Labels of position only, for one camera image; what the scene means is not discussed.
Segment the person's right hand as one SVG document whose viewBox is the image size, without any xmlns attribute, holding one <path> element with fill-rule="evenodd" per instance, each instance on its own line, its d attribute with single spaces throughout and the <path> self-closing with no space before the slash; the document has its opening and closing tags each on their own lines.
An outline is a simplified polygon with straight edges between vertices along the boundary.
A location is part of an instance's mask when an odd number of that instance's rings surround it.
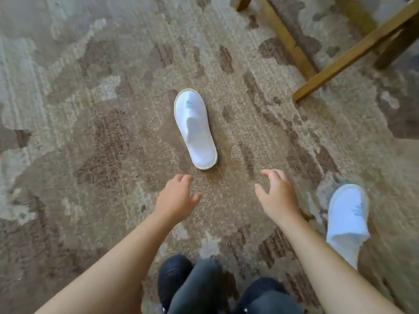
<svg viewBox="0 0 419 314">
<path fill-rule="evenodd" d="M 270 202 L 261 204 L 266 215 L 278 226 L 304 220 L 293 183 L 280 169 L 263 169 L 261 174 L 269 179 Z"/>
</svg>

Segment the person's left hand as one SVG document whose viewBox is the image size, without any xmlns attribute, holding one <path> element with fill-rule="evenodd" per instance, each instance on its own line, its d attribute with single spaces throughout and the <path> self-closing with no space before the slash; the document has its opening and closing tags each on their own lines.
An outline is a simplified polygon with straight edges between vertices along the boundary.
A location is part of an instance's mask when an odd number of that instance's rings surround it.
<svg viewBox="0 0 419 314">
<path fill-rule="evenodd" d="M 160 192 L 155 210 L 172 226 L 187 219 L 193 210 L 187 208 L 187 198 L 191 197 L 191 185 L 194 178 L 189 174 L 177 174 L 170 179 Z"/>
</svg>

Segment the person's left forearm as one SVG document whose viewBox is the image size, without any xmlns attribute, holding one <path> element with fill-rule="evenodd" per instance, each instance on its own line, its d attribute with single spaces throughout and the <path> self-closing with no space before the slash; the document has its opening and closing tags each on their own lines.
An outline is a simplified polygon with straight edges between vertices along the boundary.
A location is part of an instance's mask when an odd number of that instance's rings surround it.
<svg viewBox="0 0 419 314">
<path fill-rule="evenodd" d="M 108 314 L 136 294 L 165 238 L 187 216 L 156 210 L 34 314 Z"/>
</svg>

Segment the person's right forearm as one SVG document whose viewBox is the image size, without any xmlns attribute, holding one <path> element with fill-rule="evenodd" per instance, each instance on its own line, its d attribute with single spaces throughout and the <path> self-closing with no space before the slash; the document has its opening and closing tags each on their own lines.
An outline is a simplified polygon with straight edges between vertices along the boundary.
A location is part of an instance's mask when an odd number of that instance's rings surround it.
<svg viewBox="0 0 419 314">
<path fill-rule="evenodd" d="M 286 235 L 326 314 L 404 314 L 294 212 L 272 218 Z"/>
</svg>

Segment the white slipper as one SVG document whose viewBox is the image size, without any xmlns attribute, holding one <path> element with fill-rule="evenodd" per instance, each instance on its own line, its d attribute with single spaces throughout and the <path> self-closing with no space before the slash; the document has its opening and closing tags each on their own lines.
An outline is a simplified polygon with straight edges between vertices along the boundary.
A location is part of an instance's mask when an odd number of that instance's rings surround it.
<svg viewBox="0 0 419 314">
<path fill-rule="evenodd" d="M 355 270 L 358 270 L 360 248 L 370 238 L 367 220 L 369 201 L 357 184 L 343 184 L 328 204 L 326 242 Z"/>
<path fill-rule="evenodd" d="M 194 89 L 183 89 L 177 94 L 173 107 L 175 122 L 192 164 L 200 170 L 211 169 L 218 161 L 218 153 L 202 96 Z"/>
</svg>

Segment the black left shoe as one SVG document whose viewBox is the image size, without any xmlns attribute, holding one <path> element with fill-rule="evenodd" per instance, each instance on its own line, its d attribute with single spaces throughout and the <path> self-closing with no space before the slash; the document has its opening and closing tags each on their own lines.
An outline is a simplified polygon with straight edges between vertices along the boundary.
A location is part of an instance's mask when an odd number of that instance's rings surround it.
<svg viewBox="0 0 419 314">
<path fill-rule="evenodd" d="M 194 264 L 186 256 L 176 254 L 166 259 L 158 271 L 158 297 L 163 314 L 167 314 L 176 292 L 185 283 Z"/>
</svg>

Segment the black shoe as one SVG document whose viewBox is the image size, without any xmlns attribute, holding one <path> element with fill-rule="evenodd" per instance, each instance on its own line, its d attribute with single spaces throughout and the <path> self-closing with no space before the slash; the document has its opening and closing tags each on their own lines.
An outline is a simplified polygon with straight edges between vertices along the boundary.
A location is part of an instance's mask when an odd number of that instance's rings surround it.
<svg viewBox="0 0 419 314">
<path fill-rule="evenodd" d="M 284 286 L 278 280 L 270 277 L 260 277 L 244 290 L 239 303 L 242 307 L 245 307 L 270 291 L 287 294 Z"/>
<path fill-rule="evenodd" d="M 166 259 L 158 271 L 158 297 L 163 314 L 167 314 L 176 292 L 185 283 L 194 264 L 186 256 L 176 254 Z"/>
</svg>

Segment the person's left leg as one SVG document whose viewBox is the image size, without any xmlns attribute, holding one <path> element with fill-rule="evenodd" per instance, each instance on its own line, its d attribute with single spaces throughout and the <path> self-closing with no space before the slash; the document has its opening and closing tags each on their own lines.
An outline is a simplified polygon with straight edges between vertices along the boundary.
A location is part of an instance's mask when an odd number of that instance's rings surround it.
<svg viewBox="0 0 419 314">
<path fill-rule="evenodd" d="M 173 297 L 167 314 L 220 314 L 224 306 L 223 267 L 215 258 L 194 264 Z"/>
</svg>

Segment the person's leg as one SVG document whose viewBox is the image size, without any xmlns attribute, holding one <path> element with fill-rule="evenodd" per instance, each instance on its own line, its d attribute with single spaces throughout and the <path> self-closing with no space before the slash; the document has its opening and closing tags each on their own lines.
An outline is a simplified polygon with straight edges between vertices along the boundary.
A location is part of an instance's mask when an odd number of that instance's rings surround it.
<svg viewBox="0 0 419 314">
<path fill-rule="evenodd" d="M 194 264 L 173 297 L 167 314 L 220 314 L 224 306 L 223 267 L 215 258 Z"/>
<path fill-rule="evenodd" d="M 270 290 L 244 306 L 247 314 L 304 314 L 289 295 Z"/>
</svg>

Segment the black right shoe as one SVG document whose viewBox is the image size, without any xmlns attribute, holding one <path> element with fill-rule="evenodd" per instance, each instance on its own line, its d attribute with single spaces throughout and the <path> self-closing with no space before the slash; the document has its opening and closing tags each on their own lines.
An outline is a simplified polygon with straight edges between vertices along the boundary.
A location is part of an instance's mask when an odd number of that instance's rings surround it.
<svg viewBox="0 0 419 314">
<path fill-rule="evenodd" d="M 287 294 L 284 286 L 278 280 L 270 277 L 260 277 L 244 290 L 239 303 L 242 307 L 245 307 L 270 291 Z"/>
</svg>

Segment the person's right leg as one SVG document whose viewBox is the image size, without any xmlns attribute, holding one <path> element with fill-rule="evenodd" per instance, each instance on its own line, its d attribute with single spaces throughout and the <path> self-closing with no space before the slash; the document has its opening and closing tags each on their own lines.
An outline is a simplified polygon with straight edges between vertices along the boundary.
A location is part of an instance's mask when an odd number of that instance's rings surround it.
<svg viewBox="0 0 419 314">
<path fill-rule="evenodd" d="M 304 314 L 289 295 L 270 290 L 244 306 L 247 314 Z"/>
</svg>

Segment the wooden furniture frame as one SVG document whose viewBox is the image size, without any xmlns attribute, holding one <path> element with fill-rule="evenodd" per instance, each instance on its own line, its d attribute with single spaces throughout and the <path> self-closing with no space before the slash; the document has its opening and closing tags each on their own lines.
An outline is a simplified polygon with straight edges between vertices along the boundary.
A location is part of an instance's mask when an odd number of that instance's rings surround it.
<svg viewBox="0 0 419 314">
<path fill-rule="evenodd" d="M 322 71 L 317 72 L 314 63 L 309 60 L 296 39 L 288 31 L 270 0 L 254 1 L 275 35 L 284 45 L 285 52 L 291 56 L 292 62 L 295 63 L 297 69 L 306 80 L 306 84 L 301 86 L 292 96 L 292 100 L 295 103 L 305 99 L 324 86 L 343 70 L 379 47 L 395 34 L 397 36 L 387 44 L 374 62 L 376 69 L 386 68 L 419 39 L 419 0 L 412 0 L 399 13 L 365 36 L 335 62 Z M 252 0 L 237 0 L 234 7 L 236 11 L 241 12 L 247 9 L 251 2 Z"/>
</svg>

